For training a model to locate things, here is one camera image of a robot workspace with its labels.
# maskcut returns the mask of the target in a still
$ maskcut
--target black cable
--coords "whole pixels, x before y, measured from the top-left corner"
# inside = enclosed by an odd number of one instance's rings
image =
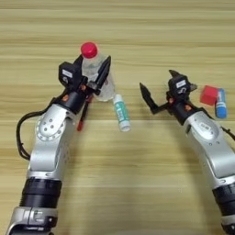
[[[68,93],[68,90],[65,89],[61,95],[57,96],[56,98],[52,98],[49,105],[41,110],[41,111],[36,111],[36,112],[31,112],[28,113],[26,115],[24,115],[17,123],[17,148],[18,148],[18,153],[19,155],[26,159],[26,160],[30,160],[30,154],[25,150],[24,148],[24,143],[21,141],[21,136],[20,136],[20,130],[21,130],[21,125],[23,124],[24,121],[26,121],[29,118],[33,118],[33,117],[38,117],[43,115],[44,113],[46,113],[48,111],[48,109],[50,108],[50,106],[52,104],[54,104],[55,102],[57,102],[58,100],[60,100],[62,97],[64,97],[66,94]]]

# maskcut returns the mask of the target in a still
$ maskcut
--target clear plastic bottle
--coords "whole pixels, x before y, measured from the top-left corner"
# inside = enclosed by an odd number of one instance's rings
[[[86,42],[83,44],[81,47],[81,52],[84,56],[82,65],[83,75],[88,78],[88,81],[95,81],[98,75],[98,70],[103,61],[106,59],[106,56],[98,52],[98,49],[93,42]],[[99,101],[108,101],[113,99],[114,96],[115,86],[111,72],[109,72],[109,75],[101,88],[100,95],[95,95],[95,98]]]

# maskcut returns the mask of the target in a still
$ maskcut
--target orange label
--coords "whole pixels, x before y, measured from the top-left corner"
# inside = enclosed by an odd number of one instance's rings
[[[65,95],[63,98],[62,98],[62,101],[66,102],[69,100],[69,95]]]

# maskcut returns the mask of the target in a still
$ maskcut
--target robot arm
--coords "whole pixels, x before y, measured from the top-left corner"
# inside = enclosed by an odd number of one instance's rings
[[[173,78],[168,83],[166,104],[157,106],[148,89],[140,84],[142,96],[153,114],[166,109],[182,125],[218,203],[222,227],[227,234],[235,234],[235,153],[224,138],[225,129],[205,109],[190,102],[190,92],[196,86],[190,84],[186,76],[175,71],[170,73]]]
[[[65,62],[59,67],[59,80],[65,86],[65,92],[39,117],[27,181],[6,235],[53,234],[51,229],[57,224],[56,207],[69,159],[68,148],[75,129],[76,114],[89,95],[99,94],[109,73],[111,58],[104,61],[95,82],[88,82],[82,76],[82,61],[80,56],[74,64]]]

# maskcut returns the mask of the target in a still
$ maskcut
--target red bottle cap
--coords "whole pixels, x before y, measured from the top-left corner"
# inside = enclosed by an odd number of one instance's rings
[[[93,42],[86,42],[82,45],[81,52],[85,58],[92,59],[97,55],[98,49]]]

